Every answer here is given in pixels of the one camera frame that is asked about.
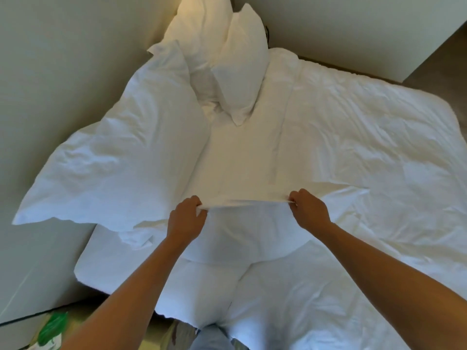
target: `person's left arm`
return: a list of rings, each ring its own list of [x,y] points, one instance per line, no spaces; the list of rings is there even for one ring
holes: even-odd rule
[[[196,216],[197,196],[171,212],[167,237],[131,276],[65,340],[62,350],[136,350],[162,288],[185,248],[200,233],[207,211]]]

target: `forearm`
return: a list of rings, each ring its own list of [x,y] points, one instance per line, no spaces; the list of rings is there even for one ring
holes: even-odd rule
[[[465,347],[467,301],[459,295],[337,225],[313,234],[411,348]]]
[[[146,332],[159,295],[186,245],[166,238],[67,339],[62,350],[133,350]]]

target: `person's right arm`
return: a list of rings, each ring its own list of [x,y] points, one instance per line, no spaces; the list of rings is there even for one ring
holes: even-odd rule
[[[305,189],[289,199],[298,224],[339,260],[412,350],[467,349],[467,301],[429,276],[345,232]]]

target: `gray wall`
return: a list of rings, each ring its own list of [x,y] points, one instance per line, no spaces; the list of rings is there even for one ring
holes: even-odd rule
[[[0,0],[0,323],[85,297],[73,267],[93,225],[12,226],[62,141],[100,120],[180,0]]]
[[[467,19],[467,0],[235,0],[248,2],[272,47],[403,81]]]

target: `bed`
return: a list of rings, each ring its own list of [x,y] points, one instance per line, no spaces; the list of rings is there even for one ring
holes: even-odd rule
[[[406,349],[333,255],[291,220],[281,199],[298,188],[321,197],[349,233],[467,298],[467,146],[446,102],[280,48],[268,51],[241,126],[200,97],[205,89],[195,93],[210,136],[183,197],[259,202],[210,211],[210,228],[176,263],[156,312],[197,328],[218,323],[252,350]],[[98,225],[77,279],[111,294],[164,226]]]

